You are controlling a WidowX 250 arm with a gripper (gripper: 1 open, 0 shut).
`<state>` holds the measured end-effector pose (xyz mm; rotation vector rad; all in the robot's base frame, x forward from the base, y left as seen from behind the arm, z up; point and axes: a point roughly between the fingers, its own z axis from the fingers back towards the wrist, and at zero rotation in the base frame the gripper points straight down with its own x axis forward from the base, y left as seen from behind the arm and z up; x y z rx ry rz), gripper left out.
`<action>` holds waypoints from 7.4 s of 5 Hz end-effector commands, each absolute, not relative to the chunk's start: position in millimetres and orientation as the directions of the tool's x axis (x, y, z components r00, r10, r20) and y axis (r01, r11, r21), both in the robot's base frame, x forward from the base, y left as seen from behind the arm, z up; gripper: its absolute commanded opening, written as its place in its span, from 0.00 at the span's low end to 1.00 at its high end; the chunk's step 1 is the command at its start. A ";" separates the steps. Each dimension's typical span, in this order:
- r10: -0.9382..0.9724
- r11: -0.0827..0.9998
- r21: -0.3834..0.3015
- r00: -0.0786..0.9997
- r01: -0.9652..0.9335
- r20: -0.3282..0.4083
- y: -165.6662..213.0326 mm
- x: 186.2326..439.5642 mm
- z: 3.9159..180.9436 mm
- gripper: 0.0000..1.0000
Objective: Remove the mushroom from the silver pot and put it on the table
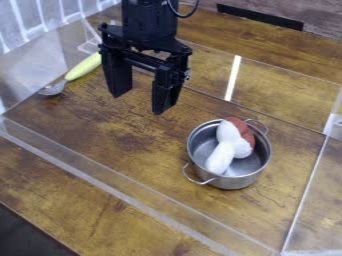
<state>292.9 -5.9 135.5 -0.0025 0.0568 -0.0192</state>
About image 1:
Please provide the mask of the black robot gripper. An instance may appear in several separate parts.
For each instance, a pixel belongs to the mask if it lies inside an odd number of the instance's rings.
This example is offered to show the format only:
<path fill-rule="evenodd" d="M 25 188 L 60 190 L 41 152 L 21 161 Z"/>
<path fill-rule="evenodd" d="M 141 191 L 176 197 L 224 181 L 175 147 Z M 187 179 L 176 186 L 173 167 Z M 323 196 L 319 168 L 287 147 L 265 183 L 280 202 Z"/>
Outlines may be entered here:
<path fill-rule="evenodd" d="M 101 66 L 113 97 L 132 89 L 132 65 L 155 72 L 168 67 L 184 81 L 192 49 L 176 39 L 179 0 L 121 0 L 121 24 L 99 25 Z M 177 102 L 183 84 L 176 77 L 152 82 L 152 112 L 159 115 Z"/>

